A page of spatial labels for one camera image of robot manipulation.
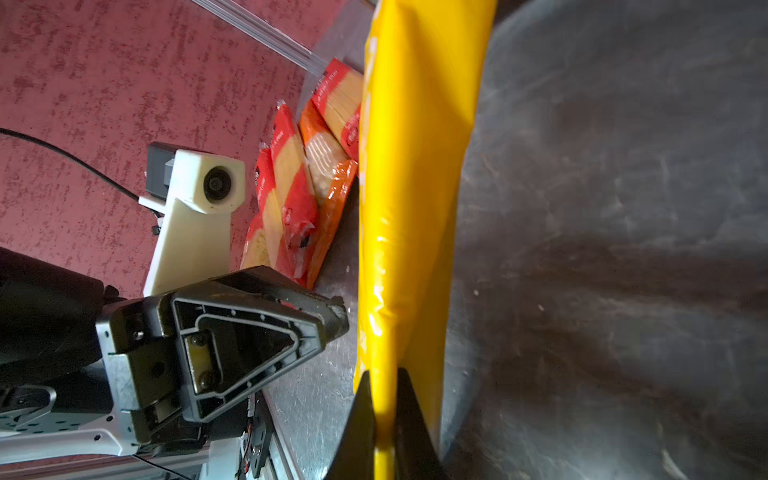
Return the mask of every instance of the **orange pasta package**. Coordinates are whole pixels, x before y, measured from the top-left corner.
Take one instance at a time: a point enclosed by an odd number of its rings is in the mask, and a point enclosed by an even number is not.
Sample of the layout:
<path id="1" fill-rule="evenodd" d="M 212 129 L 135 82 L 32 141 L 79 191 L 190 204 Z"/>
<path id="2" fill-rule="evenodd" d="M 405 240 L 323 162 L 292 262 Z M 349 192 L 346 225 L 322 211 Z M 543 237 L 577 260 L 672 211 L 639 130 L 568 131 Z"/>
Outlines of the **orange pasta package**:
<path id="1" fill-rule="evenodd" d="M 317 202 L 293 112 L 280 102 L 272 136 L 275 190 L 282 207 L 283 243 L 292 267 L 292 278 L 304 284 L 310 246 L 317 228 Z"/>
<path id="2" fill-rule="evenodd" d="M 312 102 L 301 113 L 299 127 L 320 205 L 316 242 L 306 272 L 306 286 L 312 289 L 339 228 L 349 189 L 357 175 L 357 162 L 347 156 Z"/>
<path id="3" fill-rule="evenodd" d="M 359 159 L 362 75 L 334 58 L 317 82 L 312 103 L 325 119 L 344 151 Z"/>

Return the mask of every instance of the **black cable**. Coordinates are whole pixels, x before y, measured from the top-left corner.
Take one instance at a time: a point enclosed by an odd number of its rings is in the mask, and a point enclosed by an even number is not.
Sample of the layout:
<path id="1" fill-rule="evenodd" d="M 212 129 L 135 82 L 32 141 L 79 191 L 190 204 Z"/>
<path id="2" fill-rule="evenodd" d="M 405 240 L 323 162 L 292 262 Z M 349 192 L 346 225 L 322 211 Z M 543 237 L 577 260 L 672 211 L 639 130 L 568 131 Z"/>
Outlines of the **black cable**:
<path id="1" fill-rule="evenodd" d="M 175 472 L 174 470 L 171 470 L 170 468 L 165 468 L 162 465 L 158 465 L 157 463 L 150 462 L 146 458 L 141 458 L 139 455 L 131 455 L 133 458 L 137 460 L 141 460 L 142 462 L 146 463 L 147 465 L 152 465 L 155 468 L 159 468 L 160 470 L 163 470 L 164 472 L 170 473 L 172 475 L 176 475 L 178 478 L 183 478 L 184 480 L 192 480 L 192 478 L 189 478 L 187 476 L 182 475 L 179 472 Z"/>
<path id="2" fill-rule="evenodd" d="M 128 190 L 126 187 L 123 187 L 118 182 L 112 180 L 110 177 L 107 177 L 106 175 L 101 173 L 99 170 L 96 170 L 95 168 L 93 168 L 91 165 L 86 164 L 84 161 L 80 160 L 79 158 L 77 158 L 73 154 L 71 154 L 71 153 L 69 153 L 69 152 L 67 152 L 65 150 L 62 150 L 61 148 L 59 148 L 59 147 L 57 147 L 55 145 L 49 144 L 47 141 L 40 140 L 39 138 L 32 137 L 31 135 L 23 134 L 21 132 L 9 130 L 8 128 L 1 128 L 0 127 L 0 134 L 7 135 L 7 136 L 13 137 L 13 138 L 18 138 L 19 140 L 23 140 L 23 141 L 28 141 L 28 142 L 33 143 L 35 145 L 40 145 L 41 147 L 47 148 L 50 151 L 54 151 L 57 154 L 64 155 L 66 158 L 74 161 L 76 164 L 80 165 L 85 170 L 88 170 L 93 175 L 96 175 L 97 177 L 101 178 L 103 181 L 105 181 L 108 184 L 110 184 L 117 191 L 119 191 L 120 193 L 122 193 L 126 197 L 130 198 L 134 202 L 138 203 L 138 201 L 139 201 L 139 196 L 136 195 L 135 193 L 133 193 L 132 191 Z M 151 208 L 148 209 L 148 210 L 150 210 L 154 214 L 154 216 L 156 216 L 157 218 L 161 217 L 160 212 L 152 210 Z"/>

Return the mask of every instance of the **pasta package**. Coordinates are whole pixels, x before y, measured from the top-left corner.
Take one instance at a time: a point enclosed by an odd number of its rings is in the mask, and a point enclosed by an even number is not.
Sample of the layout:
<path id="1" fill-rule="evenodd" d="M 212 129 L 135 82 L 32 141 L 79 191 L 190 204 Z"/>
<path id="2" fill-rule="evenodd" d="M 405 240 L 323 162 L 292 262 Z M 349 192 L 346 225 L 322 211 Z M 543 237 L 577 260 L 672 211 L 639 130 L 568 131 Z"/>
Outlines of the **pasta package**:
<path id="1" fill-rule="evenodd" d="M 349 155 L 334 138 L 314 103 L 307 103 L 304 111 L 301 112 L 299 129 L 304 139 L 304 149 L 312 174 L 317 205 L 322 208 L 336 176 L 334 172 L 336 165 L 349 160 Z"/>
<path id="2" fill-rule="evenodd" d="M 264 230 L 261 210 L 259 210 L 248 226 L 240 269 L 243 270 L 259 265 L 271 265 L 270 253 L 266 248 L 266 231 Z"/>
<path id="3" fill-rule="evenodd" d="M 359 159 L 361 100 L 362 75 L 334 58 L 317 82 L 312 103 L 344 151 L 355 161 Z"/>
<path id="4" fill-rule="evenodd" d="M 283 221 L 283 243 L 292 267 L 290 277 L 301 279 L 309 262 L 318 211 L 304 145 L 293 123 L 293 112 L 285 102 L 278 105 L 275 114 L 272 159 Z"/>
<path id="5" fill-rule="evenodd" d="M 299 127 L 320 205 L 316 244 L 306 272 L 306 286 L 312 289 L 339 229 L 344 204 L 357 175 L 357 162 L 347 156 L 312 102 L 301 113 Z"/>
<path id="6" fill-rule="evenodd" d="M 276 189 L 272 152 L 266 144 L 260 145 L 255 171 L 256 199 L 259 204 L 259 213 L 253 221 L 257 223 L 257 219 L 260 218 L 261 220 L 263 242 L 269 257 L 269 263 L 265 264 L 270 265 L 283 275 L 293 278 L 293 267 L 283 247 L 283 210 Z M 255 228 L 253 232 L 254 237 L 259 233 L 257 229 L 258 223 Z M 249 241 L 250 236 L 251 232 L 249 229 L 246 236 L 247 241 Z"/>

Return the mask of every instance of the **screw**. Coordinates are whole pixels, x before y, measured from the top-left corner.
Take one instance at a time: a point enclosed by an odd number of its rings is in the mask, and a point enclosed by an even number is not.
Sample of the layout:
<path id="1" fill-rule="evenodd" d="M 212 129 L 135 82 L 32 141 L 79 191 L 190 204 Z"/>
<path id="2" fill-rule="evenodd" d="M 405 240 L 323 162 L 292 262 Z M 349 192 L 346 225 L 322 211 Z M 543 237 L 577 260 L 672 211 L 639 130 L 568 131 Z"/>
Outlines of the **screw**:
<path id="1" fill-rule="evenodd" d="M 207 372 L 202 372 L 198 379 L 198 382 L 200 382 L 200 387 L 203 390 L 210 389 L 210 387 L 214 386 L 215 381 L 216 379 L 214 378 L 214 373 L 211 372 L 210 370 Z"/>
<path id="2" fill-rule="evenodd" d="M 205 338 L 205 335 L 202 333 L 198 333 L 194 337 L 192 337 L 192 343 L 197 346 L 205 346 L 207 343 L 207 339 Z"/>

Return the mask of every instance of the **yellow plastic bag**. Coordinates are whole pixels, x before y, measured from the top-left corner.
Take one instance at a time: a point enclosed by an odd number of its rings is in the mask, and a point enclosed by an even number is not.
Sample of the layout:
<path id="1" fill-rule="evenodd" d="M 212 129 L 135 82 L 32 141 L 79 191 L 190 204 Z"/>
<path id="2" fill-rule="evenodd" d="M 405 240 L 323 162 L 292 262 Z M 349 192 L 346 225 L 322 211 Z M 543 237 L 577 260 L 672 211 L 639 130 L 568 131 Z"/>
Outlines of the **yellow plastic bag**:
<path id="1" fill-rule="evenodd" d="M 360 116 L 358 360 L 370 371 L 375 478 L 394 478 L 397 369 L 438 445 L 456 198 L 495 0 L 382 0 Z"/>

